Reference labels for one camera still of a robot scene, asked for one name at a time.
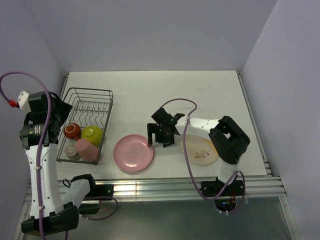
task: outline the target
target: yellow bowl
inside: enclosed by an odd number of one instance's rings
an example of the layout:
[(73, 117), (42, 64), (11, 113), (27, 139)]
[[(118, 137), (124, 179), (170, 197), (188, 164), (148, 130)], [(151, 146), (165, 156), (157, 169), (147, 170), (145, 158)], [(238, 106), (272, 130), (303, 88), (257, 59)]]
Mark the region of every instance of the yellow bowl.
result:
[(81, 138), (87, 139), (93, 145), (98, 146), (102, 140), (103, 131), (98, 126), (87, 126), (81, 133)]

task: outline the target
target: wall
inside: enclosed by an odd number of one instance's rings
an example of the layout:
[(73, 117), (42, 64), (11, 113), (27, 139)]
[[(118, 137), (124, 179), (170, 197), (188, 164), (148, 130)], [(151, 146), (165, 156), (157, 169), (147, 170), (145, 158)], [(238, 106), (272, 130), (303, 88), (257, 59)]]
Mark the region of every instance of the wall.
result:
[(241, 70), (276, 0), (21, 0), (65, 71)]
[(320, 1), (278, 0), (242, 72), (303, 239), (320, 235)]
[[(62, 87), (62, 72), (47, 45), (18, 0), (0, 1), (0, 74), (27, 71), (38, 76), (50, 91)], [(3, 90), (16, 99), (21, 89), (31, 93), (41, 88), (34, 80), (16, 75), (5, 78)], [(24, 115), (0, 99), (0, 239), (12, 239), (30, 173), (19, 132)]]

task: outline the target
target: metal wire rack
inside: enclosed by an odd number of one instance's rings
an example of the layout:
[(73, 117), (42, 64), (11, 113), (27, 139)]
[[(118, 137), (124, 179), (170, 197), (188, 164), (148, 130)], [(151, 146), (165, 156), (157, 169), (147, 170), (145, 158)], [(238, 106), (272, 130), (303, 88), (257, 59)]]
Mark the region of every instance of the metal wire rack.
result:
[[(56, 160), (68, 163), (98, 164), (114, 102), (114, 93), (111, 90), (72, 87), (68, 89), (63, 101), (72, 105), (72, 110), (61, 127)], [(81, 130), (91, 125), (102, 129), (102, 141), (98, 146), (98, 155), (93, 162), (87, 162), (81, 158), (72, 160), (66, 156), (66, 147), (76, 143), (75, 139), (69, 139), (63, 133), (65, 126), (70, 123), (78, 124)]]

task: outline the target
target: orange cup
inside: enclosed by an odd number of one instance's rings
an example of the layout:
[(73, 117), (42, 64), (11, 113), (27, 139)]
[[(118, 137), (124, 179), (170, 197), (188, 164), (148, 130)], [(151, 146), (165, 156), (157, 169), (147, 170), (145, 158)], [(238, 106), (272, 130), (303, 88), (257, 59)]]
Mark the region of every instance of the orange cup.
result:
[(85, 138), (76, 141), (75, 150), (86, 162), (94, 162), (98, 156), (98, 148)]

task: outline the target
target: purple cable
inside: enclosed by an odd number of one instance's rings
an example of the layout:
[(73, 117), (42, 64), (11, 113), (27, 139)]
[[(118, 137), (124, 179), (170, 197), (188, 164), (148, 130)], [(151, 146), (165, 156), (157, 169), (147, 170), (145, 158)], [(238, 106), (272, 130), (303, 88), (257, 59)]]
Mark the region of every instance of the purple cable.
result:
[(92, 218), (92, 217), (83, 216), (85, 219), (91, 220), (91, 221), (100, 221), (100, 220), (108, 219), (113, 214), (115, 214), (115, 212), (117, 211), (117, 209), (119, 207), (119, 203), (118, 203), (117, 199), (115, 199), (112, 196), (92, 196), (92, 197), (86, 197), (84, 200), (114, 200), (115, 201), (115, 208), (114, 208), (113, 212), (111, 212), (108, 216), (104, 216), (104, 217), (100, 217), (100, 218)]
[(194, 104), (194, 109), (192, 109), (188, 115), (187, 115), (187, 118), (186, 118), (186, 124), (185, 124), (185, 127), (184, 127), (184, 130), (183, 130), (183, 134), (182, 134), (182, 144), (183, 144), (183, 152), (184, 152), (184, 157), (185, 157), (185, 163), (186, 163), (186, 166), (188, 168), (188, 172), (189, 172), (189, 175), (190, 175), (190, 179), (192, 181), (192, 184), (195, 188), (195, 190), (198, 192), (198, 194), (205, 200), (210, 200), (210, 201), (214, 201), (216, 200), (217, 198), (220, 197), (220, 195), (223, 193), (223, 191), (226, 189), (226, 187), (228, 186), (228, 184), (231, 182), (231, 180), (238, 174), (240, 173), (241, 176), (242, 176), (242, 180), (243, 180), (243, 195), (242, 195), (242, 198), (241, 198), (241, 201), (239, 204), (237, 204), (237, 206), (229, 211), (228, 213), (233, 213), (235, 212), (244, 202), (244, 199), (245, 199), (245, 196), (246, 196), (246, 182), (245, 182), (245, 176), (244, 174), (242, 173), (242, 171), (238, 170), (236, 171), (234, 174), (232, 174), (232, 176), (228, 179), (228, 181), (226, 181), (226, 183), (224, 184), (224, 186), (221, 188), (221, 190), (218, 192), (218, 194), (216, 196), (213, 196), (211, 198), (209, 197), (206, 197), (202, 194), (202, 192), (200, 191), (200, 189), (198, 188), (197, 186), (197, 183), (196, 183), (196, 180), (192, 174), (192, 171), (191, 171), (191, 167), (190, 167), (190, 163), (189, 163), (189, 158), (188, 158), (188, 153), (187, 153), (187, 147), (186, 147), (186, 134), (187, 134), (187, 129), (188, 129), (188, 126), (189, 126), (189, 123), (190, 123), (190, 115), (197, 109), (197, 104), (190, 100), (190, 99), (186, 99), (186, 98), (175, 98), (175, 99), (172, 99), (172, 100), (169, 100), (167, 102), (165, 102), (164, 104), (162, 104), (162, 106), (160, 108), (163, 108), (165, 105), (167, 105), (168, 103), (171, 103), (173, 101), (178, 101), (178, 100), (182, 100), (182, 101), (187, 101), (187, 102), (190, 102), (190, 103), (193, 103)]
[[(2, 90), (2, 87), (1, 87), (1, 82), (6, 76), (12, 75), (12, 74), (22, 74), (22, 75), (29, 76), (29, 77), (33, 78), (34, 80), (36, 80), (41, 85), (41, 87), (43, 88), (43, 90), (45, 92), (45, 95), (46, 95), (46, 98), (47, 98), (48, 112), (47, 112), (46, 119), (45, 119), (45, 122), (44, 122), (43, 130), (42, 130), (42, 133), (41, 133), (41, 136), (40, 136), (38, 149), (36, 151), (36, 161), (35, 161), (35, 163), (36, 163), (36, 167), (40, 167), (40, 165), (41, 165), (42, 145), (43, 145), (43, 142), (44, 142), (44, 139), (45, 139), (45, 135), (46, 135), (46, 132), (47, 132), (47, 128), (48, 128), (49, 120), (50, 120), (50, 115), (51, 115), (51, 97), (50, 97), (50, 93), (47, 90), (47, 88), (44, 85), (44, 83), (39, 78), (37, 78), (36, 76), (33, 76), (33, 75), (29, 74), (29, 73), (22, 72), (22, 71), (12, 71), (12, 72), (7, 72), (7, 73), (3, 74), (0, 77), (0, 94), (3, 96), (3, 98), (6, 101), (9, 101), (9, 98), (7, 98), (7, 96), (4, 94), (4, 91)], [(38, 205), (42, 206), (42, 204), (43, 204), (42, 201), (43, 200), (42, 200), (42, 188), (41, 188), (41, 171), (39, 171), (39, 170), (36, 171), (36, 188), (37, 188), (37, 192), (38, 192)], [(44, 210), (40, 209), (39, 210), (40, 236), (41, 236), (42, 240), (46, 240), (45, 233), (44, 233), (44, 226), (43, 226), (43, 217), (44, 217)]]

